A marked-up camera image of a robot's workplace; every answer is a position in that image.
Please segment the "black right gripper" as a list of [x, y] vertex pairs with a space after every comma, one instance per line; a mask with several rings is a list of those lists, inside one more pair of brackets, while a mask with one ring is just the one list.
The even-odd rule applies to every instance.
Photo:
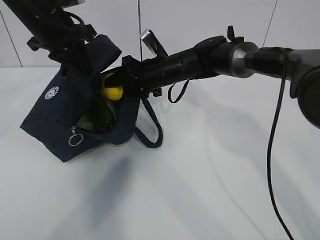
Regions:
[[109, 72], [104, 76], [104, 87], [123, 87], [125, 96], [148, 98], [150, 94], [154, 97], [161, 97], [163, 91], [161, 87], [147, 89], [141, 75], [143, 71], [142, 62], [131, 55], [124, 56], [121, 60], [121, 67], [124, 72]]

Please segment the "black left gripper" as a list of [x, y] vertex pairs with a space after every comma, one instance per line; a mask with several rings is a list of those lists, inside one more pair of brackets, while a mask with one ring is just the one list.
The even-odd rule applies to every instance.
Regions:
[[34, 52], [47, 50], [51, 60], [71, 65], [84, 75], [89, 75], [93, 67], [85, 50], [85, 42], [93, 41], [96, 36], [97, 32], [90, 24], [76, 24], [68, 31], [44, 26], [33, 33], [27, 45]]

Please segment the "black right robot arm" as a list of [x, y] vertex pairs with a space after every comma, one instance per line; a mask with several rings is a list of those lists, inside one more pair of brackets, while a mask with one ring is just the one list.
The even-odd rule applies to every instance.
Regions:
[[232, 26], [227, 34], [207, 38], [195, 46], [167, 54], [154, 32], [145, 29], [140, 39], [154, 57], [138, 61], [122, 59], [120, 67], [106, 73], [103, 86], [123, 87], [132, 93], [150, 93], [187, 80], [219, 75], [246, 79], [254, 74], [289, 81], [289, 95], [297, 100], [303, 116], [315, 127], [320, 125], [320, 51], [258, 47], [235, 36]]

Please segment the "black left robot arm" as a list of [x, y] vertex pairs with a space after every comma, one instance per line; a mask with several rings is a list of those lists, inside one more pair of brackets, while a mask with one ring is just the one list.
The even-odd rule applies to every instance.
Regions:
[[72, 66], [88, 76], [93, 67], [85, 50], [97, 32], [76, 14], [66, 11], [84, 0], [5, 0], [4, 4], [32, 33], [27, 41], [32, 51], [49, 52], [48, 58]]

